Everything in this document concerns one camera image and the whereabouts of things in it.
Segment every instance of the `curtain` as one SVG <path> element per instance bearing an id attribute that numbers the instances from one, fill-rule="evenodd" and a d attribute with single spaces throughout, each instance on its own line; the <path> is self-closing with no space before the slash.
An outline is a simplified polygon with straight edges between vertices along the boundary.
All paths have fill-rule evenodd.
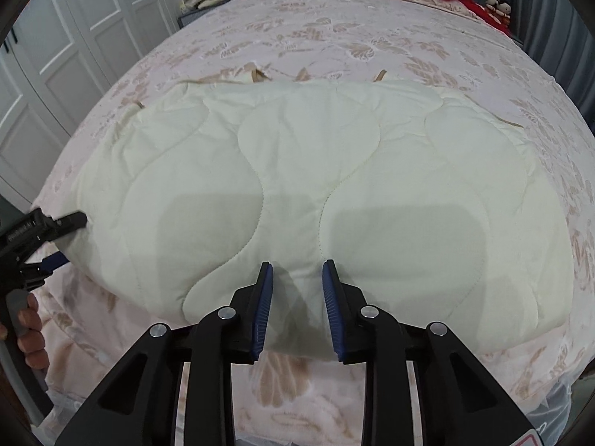
<path id="1" fill-rule="evenodd" d="M 515 0 L 513 33 L 595 132 L 595 41 L 568 0 Z"/>

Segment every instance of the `finger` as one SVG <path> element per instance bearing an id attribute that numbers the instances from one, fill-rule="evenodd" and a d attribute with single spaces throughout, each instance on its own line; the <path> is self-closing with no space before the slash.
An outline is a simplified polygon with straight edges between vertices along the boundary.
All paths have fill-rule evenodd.
<path id="1" fill-rule="evenodd" d="M 48 353 L 45 350 L 34 352 L 25 358 L 25 362 L 32 369 L 47 369 L 49 367 Z"/>
<path id="2" fill-rule="evenodd" d="M 19 337 L 17 344 L 23 353 L 31 354 L 45 348 L 45 339 L 41 332 L 29 330 L 25 335 Z"/>
<path id="3" fill-rule="evenodd" d="M 19 322 L 32 330 L 41 330 L 43 327 L 39 314 L 30 308 L 25 308 L 19 312 Z"/>
<path id="4" fill-rule="evenodd" d="M 39 311 L 39 302 L 37 301 L 37 297 L 32 293 L 28 295 L 27 303 L 29 304 L 29 308 L 32 308 L 35 311 Z"/>

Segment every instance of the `bed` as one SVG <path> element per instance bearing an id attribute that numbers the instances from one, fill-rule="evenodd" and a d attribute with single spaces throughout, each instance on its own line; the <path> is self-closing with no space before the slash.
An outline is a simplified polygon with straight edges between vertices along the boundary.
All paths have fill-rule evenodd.
<path id="1" fill-rule="evenodd" d="M 556 403 L 563 409 L 567 387 L 595 356 L 595 140 L 554 79 L 459 4 L 233 0 L 169 38 L 122 77 L 80 125 L 35 205 L 59 214 L 78 170 L 129 104 L 148 104 L 180 80 L 241 80 L 254 70 L 296 81 L 371 81 L 386 70 L 462 91 L 525 128 L 566 214 L 575 260 L 572 312 L 563 326 L 480 360 L 544 437 L 551 435 L 549 444 L 555 442 L 567 411 L 557 411 L 558 424 L 552 425 L 552 394 L 560 395 Z M 47 246 L 40 254 L 53 251 Z M 160 319 L 71 265 L 37 295 L 51 358 L 47 381 L 57 405 L 38 432 L 51 444 L 111 366 Z M 233 376 L 239 437 L 301 445 L 361 441 L 363 367 L 265 352 L 253 367 L 236 366 Z"/>

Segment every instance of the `metal bolt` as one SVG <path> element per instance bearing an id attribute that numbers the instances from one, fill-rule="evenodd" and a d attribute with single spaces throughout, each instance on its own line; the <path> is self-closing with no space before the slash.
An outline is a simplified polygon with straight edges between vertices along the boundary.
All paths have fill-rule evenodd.
<path id="1" fill-rule="evenodd" d="M 217 312 L 217 315 L 219 315 L 219 318 L 223 320 L 232 319 L 236 316 L 236 310 L 235 308 L 231 307 L 223 307 Z"/>
<path id="2" fill-rule="evenodd" d="M 436 321 L 430 325 L 430 332 L 434 335 L 443 336 L 448 332 L 448 327 L 445 326 L 441 321 Z"/>
<path id="3" fill-rule="evenodd" d="M 380 313 L 376 307 L 373 307 L 371 305 L 366 305 L 365 307 L 362 307 L 362 309 L 359 312 L 367 319 L 374 319 Z"/>
<path id="4" fill-rule="evenodd" d="M 162 337 L 166 332 L 167 327 L 162 323 L 156 323 L 153 327 L 151 327 L 151 330 L 149 330 L 151 337 Z"/>

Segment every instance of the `white wardrobe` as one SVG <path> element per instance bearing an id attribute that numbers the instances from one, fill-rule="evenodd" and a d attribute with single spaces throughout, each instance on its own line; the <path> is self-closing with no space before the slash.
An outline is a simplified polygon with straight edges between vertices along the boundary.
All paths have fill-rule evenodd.
<path id="1" fill-rule="evenodd" d="M 180 0 L 31 0 L 0 47 L 0 194 L 28 211 L 79 123 L 176 32 Z"/>

